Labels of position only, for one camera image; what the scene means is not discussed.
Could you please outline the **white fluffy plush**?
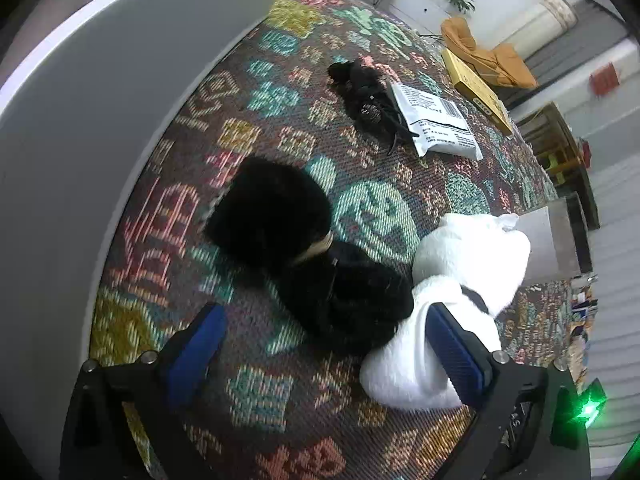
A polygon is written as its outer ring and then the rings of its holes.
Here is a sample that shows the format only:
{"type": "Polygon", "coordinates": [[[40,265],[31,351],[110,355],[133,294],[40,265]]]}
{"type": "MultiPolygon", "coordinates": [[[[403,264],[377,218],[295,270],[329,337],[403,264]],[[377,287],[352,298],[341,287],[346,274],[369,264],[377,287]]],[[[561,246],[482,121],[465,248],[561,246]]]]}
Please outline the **white fluffy plush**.
{"type": "Polygon", "coordinates": [[[462,405],[452,374],[425,333],[432,304],[443,304],[488,351],[501,348],[495,318],[524,280],[530,241],[516,228],[517,214],[444,214],[419,243],[412,263],[413,311],[383,348],[360,368],[368,397],[403,411],[462,405]]]}

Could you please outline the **clear jar black lid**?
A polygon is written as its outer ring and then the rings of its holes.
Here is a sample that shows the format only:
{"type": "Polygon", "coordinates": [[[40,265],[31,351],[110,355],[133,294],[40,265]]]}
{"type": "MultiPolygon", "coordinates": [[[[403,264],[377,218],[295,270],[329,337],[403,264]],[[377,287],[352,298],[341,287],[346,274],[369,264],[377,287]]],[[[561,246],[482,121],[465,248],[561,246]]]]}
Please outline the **clear jar black lid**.
{"type": "Polygon", "coordinates": [[[515,229],[530,241],[524,286],[571,280],[593,271],[588,226],[577,193],[526,212],[515,229]]]}

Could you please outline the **black fuzzy hat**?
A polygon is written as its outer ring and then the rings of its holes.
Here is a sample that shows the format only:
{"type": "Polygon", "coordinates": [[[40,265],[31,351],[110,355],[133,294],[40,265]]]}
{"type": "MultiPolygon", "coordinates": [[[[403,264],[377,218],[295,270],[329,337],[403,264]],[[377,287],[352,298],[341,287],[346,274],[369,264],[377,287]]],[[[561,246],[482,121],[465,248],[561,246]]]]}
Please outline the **black fuzzy hat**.
{"type": "Polygon", "coordinates": [[[365,356],[385,346],[413,311],[408,280],[334,238],[326,192],[295,166],[244,159],[203,233],[232,268],[273,284],[322,353],[365,356]]]}

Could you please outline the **white printed packet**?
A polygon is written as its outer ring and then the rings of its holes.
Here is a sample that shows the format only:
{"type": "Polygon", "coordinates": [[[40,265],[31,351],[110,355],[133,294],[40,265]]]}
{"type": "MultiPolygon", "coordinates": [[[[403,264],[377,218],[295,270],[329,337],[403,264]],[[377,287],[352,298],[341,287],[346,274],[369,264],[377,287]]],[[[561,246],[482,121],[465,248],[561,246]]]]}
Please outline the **white printed packet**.
{"type": "Polygon", "coordinates": [[[434,152],[474,162],[484,158],[480,144],[454,102],[400,82],[390,84],[390,95],[404,118],[419,157],[434,152]]]}

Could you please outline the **black hair accessory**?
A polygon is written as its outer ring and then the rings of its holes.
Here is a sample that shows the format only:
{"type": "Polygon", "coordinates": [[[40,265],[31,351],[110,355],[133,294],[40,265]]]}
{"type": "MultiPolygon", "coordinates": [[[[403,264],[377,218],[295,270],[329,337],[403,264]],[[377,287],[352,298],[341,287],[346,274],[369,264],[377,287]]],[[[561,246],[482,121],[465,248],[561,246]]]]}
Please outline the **black hair accessory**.
{"type": "Polygon", "coordinates": [[[331,64],[328,75],[331,89],[343,100],[358,131],[385,144],[389,155],[398,145],[413,144],[418,135],[409,130],[377,70],[356,60],[331,64]]]}

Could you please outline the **white sheer curtain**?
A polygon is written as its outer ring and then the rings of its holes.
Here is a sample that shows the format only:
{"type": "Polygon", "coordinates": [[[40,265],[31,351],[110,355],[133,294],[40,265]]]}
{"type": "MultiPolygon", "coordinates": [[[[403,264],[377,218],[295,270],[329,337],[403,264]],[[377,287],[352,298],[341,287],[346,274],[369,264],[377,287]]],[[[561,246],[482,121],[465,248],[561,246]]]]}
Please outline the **white sheer curtain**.
{"type": "Polygon", "coordinates": [[[594,446],[627,444],[639,433],[639,52],[618,60],[620,86],[597,99],[602,124],[588,136],[590,180],[600,228],[590,236],[599,275],[588,377],[608,395],[590,429],[594,446]]]}

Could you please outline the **dark wooden desk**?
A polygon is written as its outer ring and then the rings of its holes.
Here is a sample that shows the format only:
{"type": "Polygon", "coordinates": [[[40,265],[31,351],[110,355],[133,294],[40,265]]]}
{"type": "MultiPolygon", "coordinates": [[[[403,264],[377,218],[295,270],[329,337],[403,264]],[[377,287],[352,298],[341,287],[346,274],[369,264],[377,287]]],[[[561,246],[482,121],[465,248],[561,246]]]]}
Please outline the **dark wooden desk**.
{"type": "Polygon", "coordinates": [[[591,153],[576,139],[558,107],[550,102],[516,123],[559,196],[577,193],[588,229],[600,228],[600,218],[588,176],[591,153]]]}

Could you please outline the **yellow flat box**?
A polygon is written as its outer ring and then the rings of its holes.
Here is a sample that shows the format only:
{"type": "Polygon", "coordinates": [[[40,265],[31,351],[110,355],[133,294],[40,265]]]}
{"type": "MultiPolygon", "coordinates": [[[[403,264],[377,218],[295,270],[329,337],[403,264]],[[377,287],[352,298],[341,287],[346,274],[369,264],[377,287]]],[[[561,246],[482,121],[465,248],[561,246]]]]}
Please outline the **yellow flat box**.
{"type": "Polygon", "coordinates": [[[488,84],[447,48],[440,50],[451,83],[462,96],[490,119],[504,136],[513,133],[511,119],[498,96],[488,84]]]}

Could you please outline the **white storage box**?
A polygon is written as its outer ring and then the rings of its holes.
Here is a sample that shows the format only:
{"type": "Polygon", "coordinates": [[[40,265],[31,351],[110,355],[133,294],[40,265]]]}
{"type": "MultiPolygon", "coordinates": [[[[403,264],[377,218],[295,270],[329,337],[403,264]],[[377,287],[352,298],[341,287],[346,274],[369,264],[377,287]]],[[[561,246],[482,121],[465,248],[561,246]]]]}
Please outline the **white storage box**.
{"type": "Polygon", "coordinates": [[[1,90],[1,411],[58,472],[108,245],[153,145],[272,0],[93,0],[1,90]]]}

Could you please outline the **patterned woven table cloth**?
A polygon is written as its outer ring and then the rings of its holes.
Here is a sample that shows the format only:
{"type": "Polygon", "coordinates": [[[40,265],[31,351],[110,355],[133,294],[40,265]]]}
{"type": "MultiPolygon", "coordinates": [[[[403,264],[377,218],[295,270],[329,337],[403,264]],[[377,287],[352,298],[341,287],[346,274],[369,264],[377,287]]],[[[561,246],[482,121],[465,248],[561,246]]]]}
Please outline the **patterned woven table cloth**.
{"type": "Polygon", "coordinates": [[[122,214],[96,293],[90,354],[130,363],[162,348],[207,301],[228,330],[181,419],[225,479],[429,479],[472,422],[469,408],[408,413],[369,399],[357,360],[313,352],[271,284],[224,264],[202,226],[248,156],[307,170],[332,229],[409,273],[447,212],[525,214],[556,199],[527,144],[454,90],[436,47],[357,0],[274,0],[266,18],[188,97],[122,214]],[[472,160],[361,132],[331,89],[332,63],[360,60],[454,102],[483,157],[472,160]]]}

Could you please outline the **orange lounge chair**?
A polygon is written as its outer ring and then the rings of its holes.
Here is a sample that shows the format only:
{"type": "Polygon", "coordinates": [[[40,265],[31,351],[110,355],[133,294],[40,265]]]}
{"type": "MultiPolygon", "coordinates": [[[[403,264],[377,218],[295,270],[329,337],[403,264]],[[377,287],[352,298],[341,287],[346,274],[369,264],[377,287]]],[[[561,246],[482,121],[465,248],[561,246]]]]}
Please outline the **orange lounge chair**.
{"type": "Polygon", "coordinates": [[[475,41],[465,18],[446,18],[440,24],[446,47],[472,67],[485,82],[495,87],[535,89],[538,81],[512,44],[499,44],[492,50],[475,41]]]}

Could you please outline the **grey curtain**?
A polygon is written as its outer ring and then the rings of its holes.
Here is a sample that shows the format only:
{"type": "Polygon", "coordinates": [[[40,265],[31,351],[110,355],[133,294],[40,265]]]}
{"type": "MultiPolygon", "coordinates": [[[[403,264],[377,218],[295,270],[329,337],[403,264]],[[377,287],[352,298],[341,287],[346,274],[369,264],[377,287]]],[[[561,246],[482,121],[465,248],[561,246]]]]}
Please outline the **grey curtain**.
{"type": "Polygon", "coordinates": [[[582,0],[574,8],[577,11],[577,24],[525,59],[525,64],[537,79],[538,87],[500,87],[497,90],[497,96],[507,110],[523,104],[630,35],[623,21],[599,3],[582,0]]]}

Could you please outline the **covered standing air conditioner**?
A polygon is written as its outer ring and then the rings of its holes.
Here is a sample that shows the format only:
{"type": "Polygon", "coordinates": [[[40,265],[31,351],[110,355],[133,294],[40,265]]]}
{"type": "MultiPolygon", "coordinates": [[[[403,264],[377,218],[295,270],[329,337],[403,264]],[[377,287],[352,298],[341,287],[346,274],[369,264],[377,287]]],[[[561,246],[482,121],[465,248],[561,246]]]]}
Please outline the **covered standing air conditioner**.
{"type": "Polygon", "coordinates": [[[567,0],[541,0],[504,24],[496,33],[497,44],[510,44],[526,60],[577,23],[578,14],[567,0]]]}

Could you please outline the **red wall decoration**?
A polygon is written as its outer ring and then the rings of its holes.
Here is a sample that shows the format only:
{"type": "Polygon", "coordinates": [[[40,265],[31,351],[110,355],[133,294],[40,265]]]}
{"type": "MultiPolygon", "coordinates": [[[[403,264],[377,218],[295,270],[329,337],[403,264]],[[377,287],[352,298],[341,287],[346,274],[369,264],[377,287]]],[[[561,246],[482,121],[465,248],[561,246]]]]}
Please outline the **red wall decoration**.
{"type": "Polygon", "coordinates": [[[589,76],[589,87],[591,92],[598,98],[606,96],[620,85],[620,80],[616,68],[612,63],[608,63],[595,70],[589,76]]]}

